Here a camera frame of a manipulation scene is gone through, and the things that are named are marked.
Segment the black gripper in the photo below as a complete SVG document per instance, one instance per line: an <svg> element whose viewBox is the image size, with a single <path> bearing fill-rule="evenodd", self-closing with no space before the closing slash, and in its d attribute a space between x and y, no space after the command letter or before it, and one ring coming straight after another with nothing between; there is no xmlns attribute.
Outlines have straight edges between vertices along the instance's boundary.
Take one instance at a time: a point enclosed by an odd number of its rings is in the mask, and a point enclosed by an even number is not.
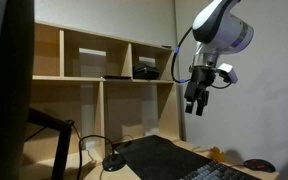
<svg viewBox="0 0 288 180"><path fill-rule="evenodd" d="M209 92L206 88L211 86L215 79L215 70L207 66L194 66L184 97L186 99L185 112L192 114L194 103L197 101L196 114L203 115L204 107L208 104Z"/></svg>

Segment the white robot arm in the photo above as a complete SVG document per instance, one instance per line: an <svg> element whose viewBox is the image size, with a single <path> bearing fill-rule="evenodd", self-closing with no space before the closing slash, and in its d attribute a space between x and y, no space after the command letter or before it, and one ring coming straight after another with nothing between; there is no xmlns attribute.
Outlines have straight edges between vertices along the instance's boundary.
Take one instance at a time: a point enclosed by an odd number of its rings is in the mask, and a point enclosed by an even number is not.
<svg viewBox="0 0 288 180"><path fill-rule="evenodd" d="M184 94L186 113L193 111L201 116L208 103L209 91L216 75L228 85L236 84L237 75L232 65L223 63L216 66L221 55L235 54L244 50L251 42L252 26L230 13L241 0L213 0L194 19L192 33L197 49L189 72L191 78Z"/></svg>

